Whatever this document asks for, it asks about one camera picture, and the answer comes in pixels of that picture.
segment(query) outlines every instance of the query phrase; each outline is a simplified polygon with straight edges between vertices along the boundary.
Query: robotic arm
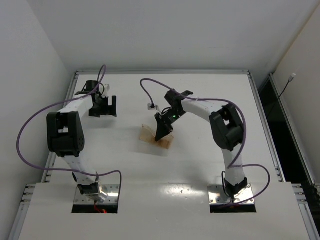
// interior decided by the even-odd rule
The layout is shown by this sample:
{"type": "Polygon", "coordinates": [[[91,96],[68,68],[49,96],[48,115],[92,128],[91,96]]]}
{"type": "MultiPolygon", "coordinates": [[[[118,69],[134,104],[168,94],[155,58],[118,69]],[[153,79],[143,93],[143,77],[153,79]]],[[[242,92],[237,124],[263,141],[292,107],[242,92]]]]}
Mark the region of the robotic arm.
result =
{"type": "MultiPolygon", "coordinates": [[[[185,91],[183,96],[193,93],[185,91]]],[[[165,95],[166,101],[171,108],[164,114],[155,114],[157,131],[155,141],[159,141],[173,131],[172,124],[185,113],[193,113],[210,123],[215,143],[222,149],[225,165],[225,190],[234,198],[248,185],[248,180],[242,168],[241,155],[234,163],[237,167],[228,168],[237,155],[244,137],[244,126],[236,108],[231,105],[221,105],[208,101],[188,100],[183,96],[168,91],[165,95]]]]}
{"type": "Polygon", "coordinates": [[[58,112],[47,115],[47,143],[50,152],[63,158],[71,169],[79,170],[72,175],[78,183],[80,193],[94,201],[103,202],[107,194],[99,178],[81,174],[81,172],[97,174],[82,152],[85,148],[85,136],[81,118],[87,112],[89,116],[98,118],[101,115],[117,116],[117,97],[112,96],[112,105],[108,105],[109,85],[103,86],[102,93],[97,89],[94,94],[81,98],[91,92],[97,84],[99,84],[98,81],[87,81],[83,89],[76,93],[78,100],[69,103],[58,112]]]}

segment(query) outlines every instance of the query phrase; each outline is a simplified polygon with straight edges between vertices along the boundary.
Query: white wall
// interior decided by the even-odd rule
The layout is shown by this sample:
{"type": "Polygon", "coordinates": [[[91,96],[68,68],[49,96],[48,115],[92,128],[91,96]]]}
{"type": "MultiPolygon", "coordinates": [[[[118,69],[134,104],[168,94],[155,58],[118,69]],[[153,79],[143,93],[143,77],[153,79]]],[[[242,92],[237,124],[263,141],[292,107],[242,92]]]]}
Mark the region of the white wall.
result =
{"type": "Polygon", "coordinates": [[[249,69],[258,85],[319,0],[28,0],[78,68],[249,69]]]}
{"type": "MultiPolygon", "coordinates": [[[[0,2],[0,240],[8,238],[23,190],[42,172],[22,163],[16,139],[37,110],[65,98],[69,74],[26,0],[0,2]]],[[[45,165],[46,114],[30,123],[22,152],[45,165]]]]}
{"type": "Polygon", "coordinates": [[[297,37],[274,77],[279,91],[296,73],[282,100],[285,101],[301,137],[316,179],[320,181],[320,6],[297,37]]]}

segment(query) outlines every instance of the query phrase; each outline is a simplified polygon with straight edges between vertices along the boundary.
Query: white tabletop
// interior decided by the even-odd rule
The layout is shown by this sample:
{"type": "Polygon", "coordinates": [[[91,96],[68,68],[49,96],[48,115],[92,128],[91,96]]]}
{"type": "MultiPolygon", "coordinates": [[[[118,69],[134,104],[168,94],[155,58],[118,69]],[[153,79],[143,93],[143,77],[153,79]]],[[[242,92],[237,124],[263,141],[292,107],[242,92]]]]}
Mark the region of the white tabletop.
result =
{"type": "MultiPolygon", "coordinates": [[[[75,93],[97,75],[80,75],[75,93]]],[[[114,74],[103,81],[117,96],[117,118],[85,116],[85,154],[98,173],[120,170],[123,192],[118,214],[71,214],[76,183],[69,172],[53,172],[48,184],[38,184],[20,239],[308,239],[291,184],[278,182],[248,76],[245,74],[114,74]],[[210,213],[207,185],[221,183],[224,162],[210,125],[187,113],[173,124],[171,148],[162,149],[139,140],[141,125],[156,129],[155,111],[139,85],[153,78],[179,92],[201,98],[228,99],[243,111],[247,141],[243,164],[262,164],[271,174],[269,190],[255,200],[257,213],[210,213]],[[191,184],[199,194],[168,195],[168,184],[191,184]]],[[[168,106],[167,90],[145,82],[155,103],[168,106]]],[[[54,167],[67,168],[60,158],[54,167]]],[[[257,167],[245,168],[253,191],[267,183],[257,167]]],[[[118,184],[117,174],[101,178],[118,184]]]]}

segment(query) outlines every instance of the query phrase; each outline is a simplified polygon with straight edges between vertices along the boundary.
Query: cable connector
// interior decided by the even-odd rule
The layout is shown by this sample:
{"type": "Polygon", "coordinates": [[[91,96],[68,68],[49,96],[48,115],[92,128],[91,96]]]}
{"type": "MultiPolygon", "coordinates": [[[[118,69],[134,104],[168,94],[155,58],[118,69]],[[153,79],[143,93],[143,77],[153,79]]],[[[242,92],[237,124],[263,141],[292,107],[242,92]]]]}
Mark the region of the cable connector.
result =
{"type": "Polygon", "coordinates": [[[288,82],[292,82],[295,79],[296,76],[297,75],[295,73],[292,73],[291,76],[288,79],[288,82]]]}
{"type": "Polygon", "coordinates": [[[152,103],[148,103],[148,110],[151,111],[151,110],[156,110],[158,111],[159,107],[158,105],[155,105],[155,104],[152,104],[152,103]]]}

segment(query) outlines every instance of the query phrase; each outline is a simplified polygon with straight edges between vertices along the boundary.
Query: black wire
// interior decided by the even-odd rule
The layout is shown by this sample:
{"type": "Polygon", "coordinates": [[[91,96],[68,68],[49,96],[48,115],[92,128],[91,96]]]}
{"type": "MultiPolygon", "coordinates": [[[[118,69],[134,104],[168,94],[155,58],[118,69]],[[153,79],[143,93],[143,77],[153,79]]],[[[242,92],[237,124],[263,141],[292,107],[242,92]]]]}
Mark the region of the black wire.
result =
{"type": "Polygon", "coordinates": [[[229,194],[227,194],[227,192],[226,192],[224,173],[226,173],[226,171],[222,171],[222,173],[221,173],[223,192],[228,198],[231,198],[229,196],[229,194]]]}
{"type": "Polygon", "coordinates": [[[105,88],[105,86],[104,86],[101,82],[99,82],[99,85],[101,85],[101,86],[103,87],[103,91],[102,91],[102,93],[101,93],[101,95],[103,95],[104,92],[105,92],[105,90],[106,90],[106,88],[105,88]]]}
{"type": "Polygon", "coordinates": [[[85,90],[85,87],[87,86],[87,83],[85,83],[85,85],[83,86],[81,92],[83,92],[85,90]]]}
{"type": "Polygon", "coordinates": [[[266,119],[267,119],[267,120],[268,120],[268,118],[269,118],[270,114],[272,113],[273,109],[274,109],[274,108],[275,108],[275,106],[277,105],[277,103],[278,103],[278,101],[279,101],[280,97],[281,97],[281,96],[282,96],[282,94],[285,92],[286,88],[288,87],[289,83],[291,83],[291,81],[288,81],[288,82],[286,83],[286,85],[285,85],[285,87],[284,87],[283,91],[280,93],[280,95],[278,96],[278,98],[275,100],[275,103],[273,104],[273,106],[272,106],[272,108],[271,108],[270,112],[269,112],[269,113],[268,113],[268,115],[266,116],[266,119]]]}
{"type": "Polygon", "coordinates": [[[166,112],[168,112],[168,110],[171,109],[171,106],[166,107],[165,109],[162,110],[161,114],[165,114],[166,112]]]}

